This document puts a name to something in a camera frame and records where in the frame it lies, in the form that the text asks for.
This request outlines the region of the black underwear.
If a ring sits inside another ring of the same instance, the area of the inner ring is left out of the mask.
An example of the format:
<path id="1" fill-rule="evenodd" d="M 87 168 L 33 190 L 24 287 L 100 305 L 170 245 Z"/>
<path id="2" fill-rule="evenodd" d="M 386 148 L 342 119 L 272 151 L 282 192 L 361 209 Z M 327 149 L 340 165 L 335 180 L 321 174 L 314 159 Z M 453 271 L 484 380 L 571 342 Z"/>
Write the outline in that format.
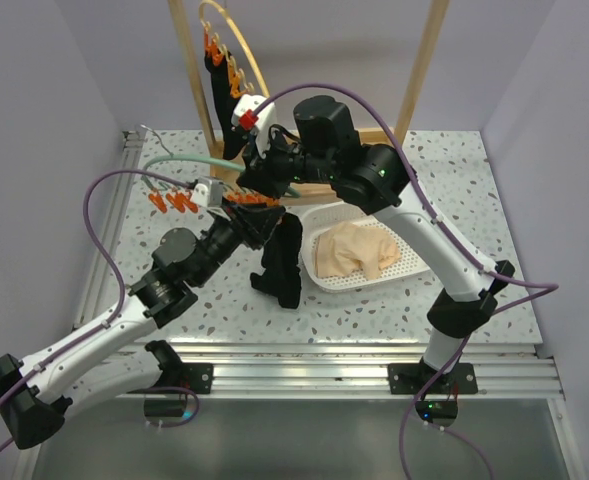
<path id="1" fill-rule="evenodd" d="M 274 297 L 284 309 L 297 309 L 301 298 L 299 254 L 303 228 L 299 218 L 285 213 L 263 248 L 261 274 L 252 273 L 253 289 Z"/>

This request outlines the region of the green clip hanger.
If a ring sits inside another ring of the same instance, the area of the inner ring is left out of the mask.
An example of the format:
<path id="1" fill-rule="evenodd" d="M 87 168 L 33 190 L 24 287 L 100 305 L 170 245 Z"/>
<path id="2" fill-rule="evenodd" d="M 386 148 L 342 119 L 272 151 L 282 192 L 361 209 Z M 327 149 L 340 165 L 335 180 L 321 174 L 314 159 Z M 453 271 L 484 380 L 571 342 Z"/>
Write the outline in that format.
<path id="1" fill-rule="evenodd" d="M 205 164 L 210 167 L 219 167 L 223 170 L 224 173 L 227 172 L 234 172 L 234 173 L 241 173 L 244 168 L 240 165 L 233 163 L 232 161 L 228 160 L 221 160 L 211 157 L 206 157 L 203 155 L 196 155 L 196 154 L 177 154 L 171 151 L 163 142 L 161 135 L 154 129 L 140 124 L 140 128 L 144 131 L 150 133 L 156 140 L 159 142 L 160 147 L 164 150 L 165 155 L 161 155 L 149 160 L 145 163 L 142 167 L 142 170 L 146 173 L 155 165 L 161 163 L 198 163 L 198 164 Z M 187 187 L 184 190 L 180 190 L 178 187 L 172 187 L 168 193 L 162 194 L 161 191 L 152 184 L 151 176 L 144 174 L 142 176 L 143 183 L 147 186 L 149 193 L 147 195 L 149 201 L 154 205 L 154 207 L 160 211 L 161 213 L 165 214 L 168 212 L 170 207 L 173 207 L 180 213 L 185 213 L 186 211 L 191 211 L 192 213 L 197 213 L 199 207 L 193 204 L 190 201 L 190 194 L 191 190 Z M 240 196 L 235 191 L 236 187 L 232 187 L 229 182 L 224 181 L 225 190 L 223 198 L 230 198 L 236 199 L 237 201 L 247 202 L 247 203 L 259 203 L 264 202 L 268 206 L 277 206 L 279 204 L 278 200 L 242 200 Z"/>

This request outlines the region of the beige underwear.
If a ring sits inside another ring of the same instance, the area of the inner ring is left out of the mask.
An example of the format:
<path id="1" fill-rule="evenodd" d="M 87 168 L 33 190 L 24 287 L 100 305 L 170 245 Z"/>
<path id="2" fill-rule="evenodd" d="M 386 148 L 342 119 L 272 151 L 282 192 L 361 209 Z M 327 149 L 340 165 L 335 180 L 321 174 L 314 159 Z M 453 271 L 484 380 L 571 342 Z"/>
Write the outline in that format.
<path id="1" fill-rule="evenodd" d="M 315 274 L 347 277 L 361 270 L 367 280 L 376 280 L 401 258 L 396 241 L 384 229 L 342 222 L 318 237 Z"/>

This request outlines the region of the black sock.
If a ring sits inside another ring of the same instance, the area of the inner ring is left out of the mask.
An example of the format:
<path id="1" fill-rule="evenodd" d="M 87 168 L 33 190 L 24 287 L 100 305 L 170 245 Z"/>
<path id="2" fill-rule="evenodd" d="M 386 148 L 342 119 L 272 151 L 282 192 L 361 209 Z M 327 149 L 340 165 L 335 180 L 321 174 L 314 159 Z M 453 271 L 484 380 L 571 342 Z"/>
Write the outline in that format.
<path id="1" fill-rule="evenodd" d="M 232 114 L 238 100 L 231 95 L 227 60 L 222 57 L 221 61 L 216 64 L 214 56 L 206 53 L 204 63 L 210 75 L 215 112 L 223 135 L 222 158 L 224 160 L 233 160 L 243 150 L 247 141 L 242 134 L 237 133 L 232 128 Z"/>

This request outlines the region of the yellow clip hanger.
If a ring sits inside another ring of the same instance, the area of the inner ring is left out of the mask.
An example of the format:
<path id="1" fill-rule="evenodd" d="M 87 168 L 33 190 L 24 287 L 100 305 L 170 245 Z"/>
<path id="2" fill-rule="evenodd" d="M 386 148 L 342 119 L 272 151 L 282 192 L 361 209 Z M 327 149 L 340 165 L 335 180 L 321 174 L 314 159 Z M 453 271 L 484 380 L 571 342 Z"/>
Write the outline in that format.
<path id="1" fill-rule="evenodd" d="M 204 0 L 198 6 L 204 50 L 215 67 L 226 64 L 233 99 L 244 94 L 270 95 L 255 55 L 231 12 L 220 1 Z"/>

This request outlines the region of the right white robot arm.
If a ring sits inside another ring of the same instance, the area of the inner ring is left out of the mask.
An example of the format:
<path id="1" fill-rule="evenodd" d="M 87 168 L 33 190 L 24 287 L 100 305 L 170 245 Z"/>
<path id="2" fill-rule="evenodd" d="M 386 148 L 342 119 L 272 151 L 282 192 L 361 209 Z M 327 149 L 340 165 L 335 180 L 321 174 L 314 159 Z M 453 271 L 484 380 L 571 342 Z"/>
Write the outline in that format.
<path id="1" fill-rule="evenodd" d="M 274 199 L 293 183 L 327 184 L 420 256 L 443 288 L 427 314 L 432 333 L 419 379 L 428 391 L 444 391 L 455 380 L 464 338 L 489 321 L 514 265 L 477 250 L 438 208 L 422 202 L 396 150 L 362 143 L 345 104 L 317 95 L 300 102 L 293 115 L 296 137 L 280 130 L 266 98 L 240 97 L 232 125 L 249 137 L 238 184 Z"/>

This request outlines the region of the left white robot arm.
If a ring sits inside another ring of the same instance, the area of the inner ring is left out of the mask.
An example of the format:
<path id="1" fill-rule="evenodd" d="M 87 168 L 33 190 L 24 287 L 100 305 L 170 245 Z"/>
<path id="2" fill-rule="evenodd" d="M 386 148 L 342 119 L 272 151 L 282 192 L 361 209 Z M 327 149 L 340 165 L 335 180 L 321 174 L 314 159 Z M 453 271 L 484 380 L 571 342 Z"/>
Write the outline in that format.
<path id="1" fill-rule="evenodd" d="M 259 250 L 285 214 L 280 205 L 224 201 L 195 235 L 169 230 L 151 268 L 104 313 L 57 343 L 17 358 L 0 357 L 0 416 L 20 450 L 39 445 L 86 407 L 130 391 L 181 387 L 182 362 L 165 341 L 151 341 L 121 362 L 110 355 L 165 327 L 198 300 L 205 283 L 240 246 Z"/>

